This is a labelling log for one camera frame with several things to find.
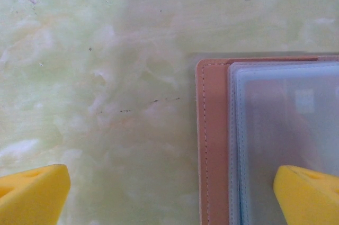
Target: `card wallet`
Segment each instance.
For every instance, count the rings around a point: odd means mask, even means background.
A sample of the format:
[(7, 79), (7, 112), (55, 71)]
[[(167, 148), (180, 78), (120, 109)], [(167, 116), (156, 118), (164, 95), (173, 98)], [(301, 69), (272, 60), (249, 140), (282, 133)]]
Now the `card wallet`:
[(201, 225), (229, 225), (229, 81), (235, 62), (338, 61), (338, 55), (203, 59), (195, 70)]

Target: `marble surface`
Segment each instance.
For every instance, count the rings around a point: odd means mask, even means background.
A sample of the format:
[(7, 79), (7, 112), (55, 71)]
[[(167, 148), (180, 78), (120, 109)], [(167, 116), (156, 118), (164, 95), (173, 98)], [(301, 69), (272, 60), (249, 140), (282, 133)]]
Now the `marble surface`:
[(338, 51), (338, 16), (339, 0), (0, 0), (0, 175), (66, 164), (59, 225), (198, 224), (194, 53)]

